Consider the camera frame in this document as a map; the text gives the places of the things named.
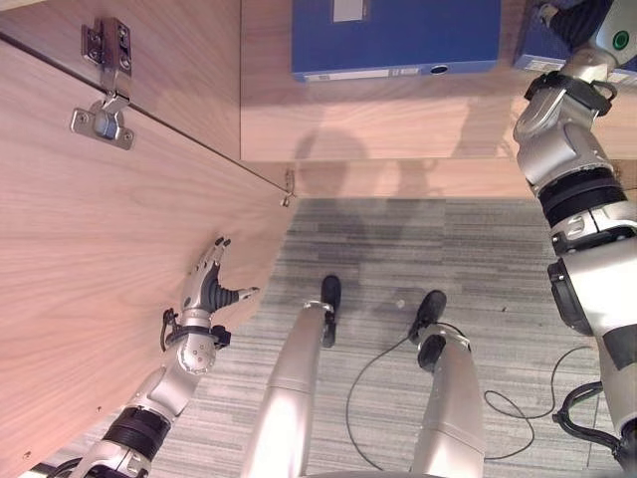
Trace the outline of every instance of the robotic finger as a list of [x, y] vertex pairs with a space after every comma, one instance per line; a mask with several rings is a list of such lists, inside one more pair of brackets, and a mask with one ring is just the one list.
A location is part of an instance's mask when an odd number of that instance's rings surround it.
[[230, 244], [230, 239], [219, 237], [190, 272], [183, 291], [184, 314], [193, 311], [196, 316], [210, 315], [259, 292], [257, 287], [232, 291], [219, 283], [221, 259]]

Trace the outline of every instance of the metal bracket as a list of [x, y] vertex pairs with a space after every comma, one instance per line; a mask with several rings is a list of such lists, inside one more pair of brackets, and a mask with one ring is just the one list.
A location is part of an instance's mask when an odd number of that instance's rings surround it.
[[290, 207], [290, 198], [295, 195], [295, 172], [293, 169], [286, 169], [286, 197], [281, 201], [283, 207]]
[[130, 149], [134, 133], [123, 126], [121, 111], [130, 103], [130, 29], [116, 18], [96, 20], [93, 28], [83, 25], [82, 56], [102, 70], [101, 83], [107, 94], [88, 110], [74, 109], [71, 131]]

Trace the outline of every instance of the black cable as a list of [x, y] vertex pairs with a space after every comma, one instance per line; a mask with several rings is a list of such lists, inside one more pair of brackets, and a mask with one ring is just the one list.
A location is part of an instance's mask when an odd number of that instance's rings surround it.
[[612, 451], [613, 457], [617, 459], [617, 453], [621, 446], [621, 442], [618, 438], [601, 430], [577, 425], [572, 422], [569, 415], [571, 408], [581, 401], [601, 393], [603, 389], [601, 381], [580, 385], [566, 396], [561, 409], [553, 416], [553, 421], [559, 424], [562, 430], [575, 438], [597, 443], [598, 445], [609, 448]]
[[360, 371], [360, 373], [358, 374], [358, 376], [356, 377], [356, 379], [354, 380], [353, 384], [351, 385], [351, 388], [349, 389], [349, 393], [347, 394], [347, 402], [345, 403], [345, 426], [347, 427], [347, 434], [349, 435], [349, 440], [351, 441], [351, 444], [354, 445], [354, 448], [356, 449], [356, 451], [358, 452], [358, 454], [360, 455], [360, 457], [365, 460], [367, 463], [369, 463], [371, 466], [373, 466], [374, 468], [376, 468], [379, 471], [385, 471], [383, 470], [380, 466], [378, 466], [376, 463], [374, 463], [373, 461], [371, 461], [367, 455], [365, 455], [362, 450], [360, 449], [360, 447], [358, 446], [358, 444], [356, 443], [356, 440], [354, 439], [352, 433], [351, 433], [351, 426], [349, 425], [349, 403], [351, 402], [351, 396], [354, 392], [354, 389], [356, 388], [356, 385], [358, 384], [358, 382], [360, 381], [360, 378], [363, 376], [363, 374], [367, 371], [368, 368], [370, 368], [377, 360], [383, 358], [384, 356], [386, 356], [387, 354], [389, 354], [390, 352], [398, 349], [400, 346], [402, 346], [405, 342], [407, 342], [409, 340], [408, 337], [405, 337], [404, 339], [402, 339], [400, 342], [398, 342], [397, 344], [391, 346], [389, 349], [387, 349], [385, 352], [377, 355], [376, 357], [374, 357], [372, 360], [370, 360], [366, 366], [364, 366], [362, 368], [362, 370]]
[[81, 461], [82, 458], [74, 458], [73, 460], [65, 461], [64, 463], [58, 465], [55, 470], [49, 473], [47, 475], [47, 478], [58, 478], [62, 473], [75, 469]]
[[161, 333], [159, 334], [159, 346], [162, 352], [166, 352], [166, 321], [161, 325]]
[[[550, 374], [550, 409], [548, 411], [545, 411], [545, 412], [537, 414], [537, 415], [526, 415], [520, 410], [520, 408], [510, 398], [508, 398], [507, 396], [503, 395], [502, 393], [500, 393], [498, 391], [495, 391], [495, 390], [486, 390], [485, 391], [485, 393], [483, 394], [483, 397], [485, 398], [485, 402], [487, 403], [487, 405], [491, 409], [493, 409], [497, 413], [500, 413], [500, 414], [502, 414], [504, 416], [509, 416], [511, 418], [516, 418], [518, 420], [524, 420], [527, 423], [527, 425], [529, 426], [529, 430], [531, 431], [531, 439], [522, 448], [520, 448], [520, 449], [518, 449], [518, 450], [516, 450], [516, 451], [514, 451], [512, 453], [508, 453], [508, 454], [502, 455], [502, 456], [485, 457], [485, 461], [497, 461], [497, 460], [504, 460], [504, 459], [507, 459], [507, 458], [511, 458], [512, 456], [516, 456], [516, 455], [526, 451], [533, 444], [533, 442], [535, 441], [535, 429], [533, 428], [531, 420], [537, 420], [539, 418], [544, 418], [545, 416], [548, 416], [551, 413], [553, 413], [553, 411], [555, 410], [555, 374], [557, 373], [557, 369], [559, 368], [561, 363], [564, 361], [564, 359], [566, 359], [568, 356], [570, 356], [574, 352], [582, 351], [584, 349], [590, 349], [590, 347], [589, 346], [581, 346], [581, 347], [576, 347], [574, 349], [571, 349], [570, 351], [568, 351], [565, 354], [563, 354], [557, 360], [557, 362], [555, 363], [555, 366], [553, 367], [552, 373]], [[502, 410], [501, 408], [498, 408], [495, 405], [493, 405], [491, 403], [491, 401], [489, 400], [489, 395], [490, 394], [499, 396], [500, 398], [502, 398], [503, 400], [508, 402], [516, 410], [516, 412], [518, 414], [510, 413], [508, 411]]]

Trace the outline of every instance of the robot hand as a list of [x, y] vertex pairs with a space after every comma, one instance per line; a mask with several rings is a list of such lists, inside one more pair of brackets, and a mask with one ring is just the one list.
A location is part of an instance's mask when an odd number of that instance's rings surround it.
[[197, 310], [214, 314], [223, 307], [248, 299], [259, 292], [258, 287], [230, 291], [219, 284], [221, 258], [229, 245], [230, 239], [217, 239], [188, 275], [181, 306], [184, 313]]
[[[212, 327], [212, 315], [259, 291], [256, 287], [231, 291], [219, 284], [221, 257], [229, 245], [230, 240], [217, 239], [194, 266], [184, 286], [181, 315], [172, 309], [164, 313], [160, 367], [142, 382], [104, 438], [79, 463], [72, 460], [76, 469], [71, 478], [148, 475], [173, 422], [212, 367], [216, 351], [230, 344], [231, 335], [223, 326]], [[167, 326], [172, 332], [166, 337]]]

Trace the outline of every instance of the white label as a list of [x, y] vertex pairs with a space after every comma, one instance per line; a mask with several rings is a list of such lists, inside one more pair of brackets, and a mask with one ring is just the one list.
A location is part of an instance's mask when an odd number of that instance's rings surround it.
[[564, 63], [552, 63], [544, 62], [541, 60], [531, 60], [526, 67], [526, 70], [534, 70], [536, 72], [552, 72], [559, 70], [564, 66]]
[[610, 83], [621, 83], [626, 79], [628, 79], [628, 75], [624, 73], [611, 73], [608, 75], [608, 81]]
[[356, 22], [365, 16], [365, 0], [333, 0], [333, 22]]
[[387, 78], [389, 70], [364, 70], [362, 72], [340, 72], [324, 75], [306, 75], [309, 82], [325, 82], [329, 80], [356, 80], [359, 78]]

